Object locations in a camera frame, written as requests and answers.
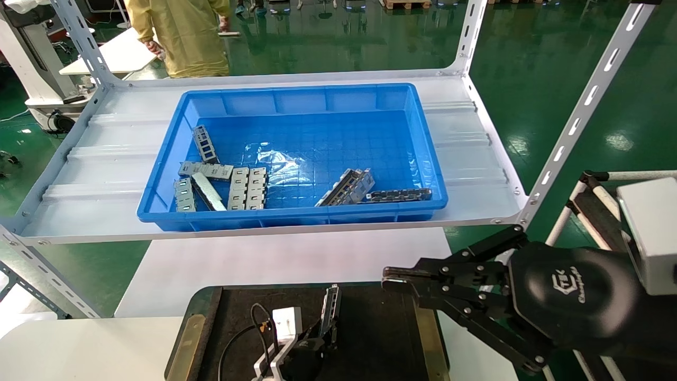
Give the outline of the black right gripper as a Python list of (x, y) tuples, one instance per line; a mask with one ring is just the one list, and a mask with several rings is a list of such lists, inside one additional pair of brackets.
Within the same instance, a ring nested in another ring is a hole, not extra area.
[[(675, 296), (648, 294), (626, 254), (527, 243), (523, 228), (512, 225), (447, 258), (387, 266), (382, 288), (441, 311), (528, 374), (546, 366), (549, 340), (558, 349), (605, 357), (675, 361)], [(476, 289), (464, 287), (503, 284), (507, 266), (496, 257), (512, 249), (514, 307), (541, 333), (510, 312), (506, 297), (488, 294), (482, 301)]]

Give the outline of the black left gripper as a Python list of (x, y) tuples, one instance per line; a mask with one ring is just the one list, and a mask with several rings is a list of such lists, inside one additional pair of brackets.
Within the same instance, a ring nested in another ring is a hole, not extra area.
[(318, 320), (308, 331), (307, 339), (295, 343), (281, 364), (283, 380), (315, 380), (322, 368), (324, 354), (337, 347), (337, 320)]

